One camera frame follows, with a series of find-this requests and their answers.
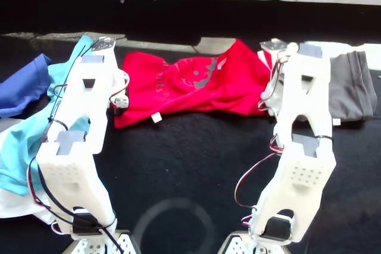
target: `white fabric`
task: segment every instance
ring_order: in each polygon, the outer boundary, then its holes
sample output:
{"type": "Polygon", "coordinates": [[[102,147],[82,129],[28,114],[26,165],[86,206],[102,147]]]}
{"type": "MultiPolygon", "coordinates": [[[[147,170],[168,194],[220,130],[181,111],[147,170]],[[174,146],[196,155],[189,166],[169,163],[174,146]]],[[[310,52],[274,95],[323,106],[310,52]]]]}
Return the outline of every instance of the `white fabric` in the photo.
{"type": "MultiPolygon", "coordinates": [[[[13,118],[0,119],[0,149],[5,136],[9,132],[9,127],[19,123],[21,120],[13,118]]],[[[44,191],[39,191],[36,194],[44,203],[49,204],[48,196],[44,191]]],[[[29,214],[34,214],[47,224],[54,221],[54,216],[44,207],[35,204],[31,195],[20,196],[0,189],[0,218],[22,217],[29,214]]]]}

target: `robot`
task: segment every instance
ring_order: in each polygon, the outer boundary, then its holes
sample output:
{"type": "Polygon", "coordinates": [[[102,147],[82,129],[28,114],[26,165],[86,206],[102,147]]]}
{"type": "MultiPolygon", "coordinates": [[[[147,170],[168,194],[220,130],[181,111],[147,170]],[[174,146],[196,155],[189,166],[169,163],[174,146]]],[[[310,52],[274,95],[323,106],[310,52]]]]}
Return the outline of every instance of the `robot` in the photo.
{"type": "Polygon", "coordinates": [[[231,235],[219,253],[289,253],[285,246],[302,240],[336,166],[328,105],[329,59],[308,52],[313,46],[301,51],[296,43],[287,45],[277,39],[263,42],[261,47],[271,55],[273,69],[258,107],[276,119],[270,140],[274,152],[242,176],[236,191],[242,179],[263,161],[272,155],[280,159],[258,203],[249,206],[251,214],[242,219],[249,238],[231,235]],[[293,133],[292,124],[300,119],[308,120],[313,137],[293,133]]]}
{"type": "MultiPolygon", "coordinates": [[[[35,201],[56,216],[55,232],[76,241],[65,253],[140,253],[129,232],[116,231],[117,218],[93,160],[103,146],[105,110],[110,104],[118,112],[129,106],[129,76],[118,69],[114,46],[114,39],[102,37],[91,46],[91,55],[77,57],[36,156],[50,206],[37,197],[35,201]],[[71,131],[84,116],[89,117],[88,132],[71,131]]],[[[247,241],[230,236],[219,253],[287,253],[284,246],[300,242],[311,224],[336,165],[328,110],[330,62],[301,54],[294,43],[272,40],[261,46],[270,53],[273,68],[258,107],[276,118],[270,148],[280,156],[279,164],[243,219],[249,228],[247,241]],[[300,115],[310,122],[314,137],[293,134],[292,123],[300,115]],[[293,215],[283,214],[284,209],[293,215]]]]}

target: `red t-shirt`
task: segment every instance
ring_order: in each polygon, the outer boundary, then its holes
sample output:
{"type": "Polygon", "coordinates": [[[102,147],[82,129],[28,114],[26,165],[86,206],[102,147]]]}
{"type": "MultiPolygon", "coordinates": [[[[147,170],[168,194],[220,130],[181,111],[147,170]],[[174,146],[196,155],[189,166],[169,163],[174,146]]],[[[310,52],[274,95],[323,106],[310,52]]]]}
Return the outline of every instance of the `red t-shirt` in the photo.
{"type": "Polygon", "coordinates": [[[257,108],[270,79],[267,66],[240,40],[219,57],[181,59],[175,64],[141,52],[127,54],[123,70],[130,76],[130,105],[115,116],[122,128],[160,112],[221,110],[263,114],[257,108]]]}

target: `pile of clothes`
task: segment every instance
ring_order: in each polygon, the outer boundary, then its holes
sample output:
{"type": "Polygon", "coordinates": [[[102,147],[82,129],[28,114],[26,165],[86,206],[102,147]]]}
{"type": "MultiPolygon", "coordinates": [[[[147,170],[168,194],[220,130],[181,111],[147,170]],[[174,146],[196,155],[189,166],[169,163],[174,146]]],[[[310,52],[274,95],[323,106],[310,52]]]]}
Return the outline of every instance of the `pile of clothes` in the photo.
{"type": "MultiPolygon", "coordinates": [[[[31,200],[26,170],[38,152],[57,100],[54,88],[65,81],[75,59],[91,44],[92,39],[83,36],[70,59],[61,64],[52,64],[47,56],[39,55],[0,84],[0,218],[35,214],[46,223],[52,222],[53,217],[31,200]],[[49,100],[40,111],[25,120],[11,119],[42,96],[49,100]]],[[[332,117],[342,121],[371,118],[377,97],[366,53],[346,45],[332,57],[329,51],[338,50],[332,46],[335,43],[307,44],[320,47],[318,56],[330,58],[332,117]]],[[[270,54],[252,51],[240,40],[218,57],[186,58],[175,63],[155,55],[129,53],[122,69],[131,78],[127,91],[130,105],[115,116],[115,127],[130,126],[157,112],[219,110],[264,115],[258,102],[270,80],[272,62],[270,54]]],[[[86,130],[88,124],[82,118],[70,129],[86,130]]],[[[32,178],[35,189],[40,190],[36,164],[32,164],[32,178]]],[[[43,192],[39,197],[46,200],[43,192]]]]}

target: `blue fabric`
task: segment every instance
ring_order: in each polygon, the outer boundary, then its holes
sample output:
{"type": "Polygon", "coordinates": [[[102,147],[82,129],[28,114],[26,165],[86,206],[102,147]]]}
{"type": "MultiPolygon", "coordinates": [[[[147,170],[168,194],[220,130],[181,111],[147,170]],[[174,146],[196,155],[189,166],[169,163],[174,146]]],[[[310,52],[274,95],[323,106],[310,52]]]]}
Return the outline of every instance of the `blue fabric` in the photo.
{"type": "MultiPolygon", "coordinates": [[[[23,196],[29,193],[26,170],[30,160],[37,154],[43,131],[48,125],[48,117],[57,98],[53,94],[53,88],[64,82],[77,56],[84,53],[91,44],[91,38],[82,36],[67,62],[48,66],[51,81],[48,96],[51,101],[43,110],[10,127],[10,132],[0,150],[0,188],[23,196]]],[[[70,129],[88,131],[88,127],[88,118],[82,117],[70,129]]],[[[36,161],[32,163],[32,179],[34,188],[41,189],[36,161]]]]}
{"type": "Polygon", "coordinates": [[[21,114],[31,101],[38,100],[49,87],[48,65],[44,54],[7,78],[0,84],[0,117],[21,114]]]}

